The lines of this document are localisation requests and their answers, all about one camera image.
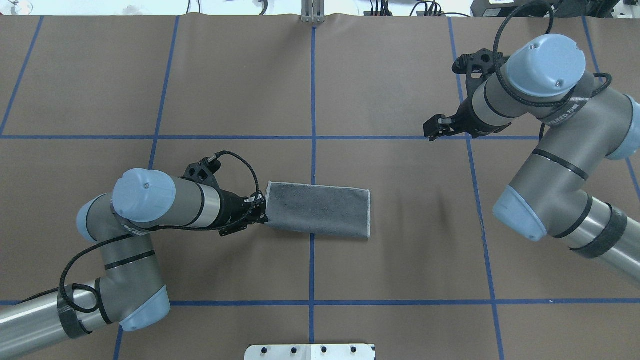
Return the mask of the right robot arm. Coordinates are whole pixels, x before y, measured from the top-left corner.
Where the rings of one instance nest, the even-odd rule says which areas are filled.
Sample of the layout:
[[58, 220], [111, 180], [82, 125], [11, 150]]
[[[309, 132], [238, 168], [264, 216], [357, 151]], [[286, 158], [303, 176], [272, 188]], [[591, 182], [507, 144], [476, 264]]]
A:
[[502, 132], [526, 114], [547, 132], [506, 186], [493, 215], [525, 239], [564, 242], [583, 259], [639, 282], [639, 223], [583, 187], [603, 160], [624, 160], [639, 148], [639, 104], [586, 70], [571, 38], [548, 33], [514, 55], [482, 49], [465, 62], [472, 81], [457, 113], [423, 124], [430, 141]]

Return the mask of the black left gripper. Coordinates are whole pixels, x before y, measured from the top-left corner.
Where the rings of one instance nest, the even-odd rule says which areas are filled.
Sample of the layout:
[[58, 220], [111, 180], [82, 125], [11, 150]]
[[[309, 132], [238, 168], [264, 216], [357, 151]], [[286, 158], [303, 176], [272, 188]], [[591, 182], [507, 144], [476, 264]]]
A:
[[246, 230], [251, 224], [266, 224], [267, 201], [263, 194], [241, 197], [230, 191], [221, 190], [220, 214], [217, 227], [220, 237], [225, 237]]

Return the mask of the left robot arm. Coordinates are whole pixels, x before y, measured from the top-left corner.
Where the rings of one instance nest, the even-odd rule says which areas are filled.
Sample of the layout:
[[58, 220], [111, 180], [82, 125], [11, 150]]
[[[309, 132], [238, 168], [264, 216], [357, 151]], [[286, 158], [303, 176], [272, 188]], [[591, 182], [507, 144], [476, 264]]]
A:
[[204, 170], [173, 177], [134, 168], [112, 192], [86, 203], [77, 214], [78, 232], [101, 253], [105, 273], [83, 284], [66, 284], [67, 264], [58, 287], [1, 312], [1, 358], [13, 360], [90, 335], [110, 324], [125, 332], [164, 319], [171, 305], [153, 246], [153, 232], [171, 229], [244, 230], [251, 211], [264, 202], [260, 190], [241, 197], [221, 190]]

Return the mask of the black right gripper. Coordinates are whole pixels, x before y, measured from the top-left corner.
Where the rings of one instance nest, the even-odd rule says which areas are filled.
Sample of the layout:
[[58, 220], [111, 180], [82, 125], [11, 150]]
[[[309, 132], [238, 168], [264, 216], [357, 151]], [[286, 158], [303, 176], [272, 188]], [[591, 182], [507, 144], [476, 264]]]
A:
[[501, 126], [489, 125], [477, 116], [471, 100], [465, 100], [460, 104], [455, 115], [448, 117], [444, 114], [435, 114], [426, 120], [423, 123], [423, 136], [430, 142], [462, 133], [477, 139], [492, 133], [500, 133], [510, 125], [510, 122]]

